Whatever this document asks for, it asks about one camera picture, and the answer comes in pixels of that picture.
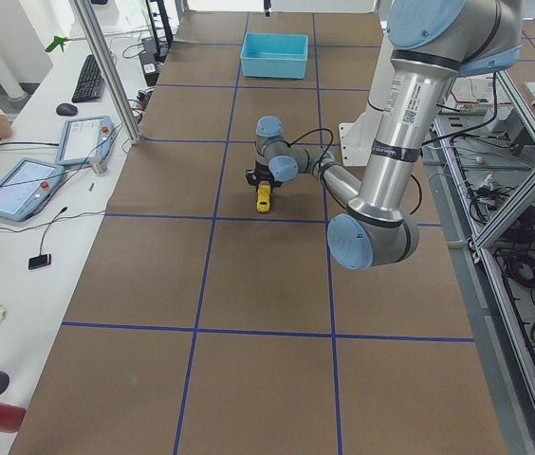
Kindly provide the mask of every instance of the yellow object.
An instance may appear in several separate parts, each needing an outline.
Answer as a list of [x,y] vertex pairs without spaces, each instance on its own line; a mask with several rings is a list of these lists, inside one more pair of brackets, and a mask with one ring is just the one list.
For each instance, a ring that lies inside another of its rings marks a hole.
[[262,182],[257,188],[257,211],[266,213],[269,211],[269,202],[271,196],[271,186],[269,183]]

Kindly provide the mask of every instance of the large robot arm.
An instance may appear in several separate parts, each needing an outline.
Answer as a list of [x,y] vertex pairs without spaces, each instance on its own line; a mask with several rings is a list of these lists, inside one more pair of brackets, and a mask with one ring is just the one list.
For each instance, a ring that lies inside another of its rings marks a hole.
[[400,208],[436,104],[458,76],[508,68],[520,54],[523,0],[396,0],[387,32],[395,76],[361,182],[332,156],[291,148],[277,118],[257,127],[256,169],[285,182],[311,173],[346,213],[327,240],[343,266],[363,269],[413,254],[417,224]]

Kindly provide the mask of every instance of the label on robot arm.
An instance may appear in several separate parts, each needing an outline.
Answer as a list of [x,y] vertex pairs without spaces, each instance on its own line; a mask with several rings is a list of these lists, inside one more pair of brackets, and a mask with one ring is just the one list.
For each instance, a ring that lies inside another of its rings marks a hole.
[[391,117],[393,121],[398,121],[411,127],[418,127],[430,107],[422,102],[425,83],[415,82],[413,90],[408,96],[401,97],[401,90],[404,81],[394,79],[390,86],[390,96],[383,110],[385,117]]
[[402,86],[402,81],[399,79],[392,80],[390,85],[390,96],[385,103],[385,108],[383,109],[383,115],[385,117],[390,117],[392,112],[397,107],[398,94],[400,93],[400,87]]

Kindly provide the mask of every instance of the metal pole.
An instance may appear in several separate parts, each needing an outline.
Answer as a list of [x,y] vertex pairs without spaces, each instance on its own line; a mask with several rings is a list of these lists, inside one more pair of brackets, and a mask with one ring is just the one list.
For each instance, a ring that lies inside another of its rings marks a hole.
[[138,144],[141,139],[141,131],[133,116],[133,111],[128,104],[126,92],[118,76],[116,66],[109,54],[109,47],[103,38],[101,26],[99,25],[95,11],[89,0],[72,0],[72,3],[78,13],[78,18],[88,40],[90,50],[95,56],[95,59],[97,59],[101,74],[105,79],[109,93],[112,95],[112,100],[114,101],[120,120],[126,128],[131,143]]

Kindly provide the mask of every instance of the blue joint cap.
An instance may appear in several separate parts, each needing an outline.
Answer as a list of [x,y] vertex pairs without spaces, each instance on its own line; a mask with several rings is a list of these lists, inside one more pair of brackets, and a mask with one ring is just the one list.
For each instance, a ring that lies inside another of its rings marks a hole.
[[299,173],[299,166],[290,156],[278,155],[274,156],[267,164],[269,171],[274,178],[279,182],[287,182],[292,180]]
[[487,74],[510,68],[518,62],[521,56],[521,47],[521,45],[517,45],[512,49],[499,52],[498,54],[462,64],[459,68],[459,76],[478,76],[479,74]]
[[345,268],[363,270],[373,265],[373,245],[364,227],[341,213],[328,224],[326,240],[335,260]]
[[274,116],[259,118],[257,122],[257,136],[275,137],[283,133],[283,123]]
[[396,0],[386,31],[396,49],[412,50],[442,35],[457,19],[467,0]]

